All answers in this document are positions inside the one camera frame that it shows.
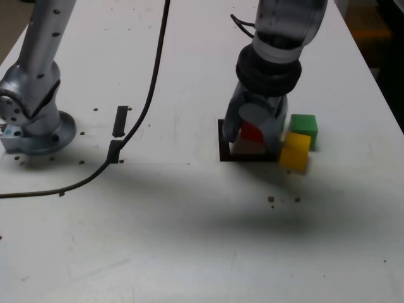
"cube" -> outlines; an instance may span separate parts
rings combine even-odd
[[[279,158],[279,164],[290,170],[305,172],[309,160],[311,137],[287,133]]]
[[[248,122],[242,124],[240,128],[240,137],[248,141],[264,143],[264,136],[261,130]]]
[[[314,149],[318,134],[315,115],[292,115],[289,131],[296,134],[304,134],[311,137],[310,149]]]

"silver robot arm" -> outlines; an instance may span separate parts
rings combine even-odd
[[[287,94],[297,84],[304,46],[316,36],[327,0],[260,0],[256,33],[237,62],[239,84],[223,123],[223,137],[234,142],[245,122],[262,133],[266,149],[279,155]]]
[[[65,147],[76,126],[56,107],[61,73],[54,58],[76,0],[39,0],[17,62],[0,81],[1,141],[8,153],[41,155]]]

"black cable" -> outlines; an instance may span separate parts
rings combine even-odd
[[[157,82],[157,76],[158,76],[158,69],[160,67],[160,61],[162,58],[162,51],[163,51],[163,43],[164,43],[164,35],[165,35],[165,29],[167,27],[167,20],[169,17],[169,10],[170,10],[170,0],[165,0],[164,4],[164,10],[163,10],[163,17],[162,17],[162,24],[160,26],[160,34],[158,36],[158,44],[157,44],[157,51],[156,51],[156,58],[155,58],[155,63],[154,63],[154,68],[153,68],[153,75],[151,76],[151,83],[150,83],[150,88],[149,92],[147,95],[147,99],[145,102],[145,106],[143,107],[143,110],[139,116],[139,119],[136,121],[136,124],[133,126],[131,131],[128,133],[128,135],[123,139],[123,141],[119,144],[119,146],[116,148],[116,151],[106,159],[104,164],[101,165],[99,169],[97,169],[90,177],[80,181],[79,183],[59,188],[59,189],[52,189],[50,191],[34,191],[30,193],[13,193],[13,194],[0,194],[0,199],[7,199],[7,198],[26,198],[26,197],[37,197],[37,196],[49,196],[52,194],[64,194],[66,191],[72,191],[74,189],[77,189],[81,186],[84,186],[91,181],[93,181],[96,177],[98,177],[110,164],[111,158],[113,158],[116,153],[119,150],[122,150],[126,143],[133,137],[135,132],[139,129],[141,123],[145,119],[147,112],[150,108],[150,104],[152,103],[153,99],[153,94],[154,90],[156,87],[156,82]]]
[[[234,23],[242,30],[243,33],[245,33],[250,38],[254,38],[254,35],[250,33],[248,30],[246,30],[243,25],[255,28],[255,24],[241,21],[233,14],[231,14],[230,17],[233,19]]]

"green cube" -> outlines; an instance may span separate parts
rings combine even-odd
[[[314,148],[318,133],[315,115],[292,115],[289,130],[296,134],[305,134],[311,137],[310,149]]]

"white table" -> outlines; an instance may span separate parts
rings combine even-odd
[[[0,302],[403,302],[404,137],[331,1],[289,94],[290,113],[319,125],[307,175],[218,161],[249,43],[229,14],[253,21],[257,3],[173,0],[125,162],[62,198],[0,201]],[[2,193],[67,186],[105,160],[117,106],[133,108],[128,132],[144,104],[162,9],[78,0],[57,102],[85,135],[54,161],[3,155]]]

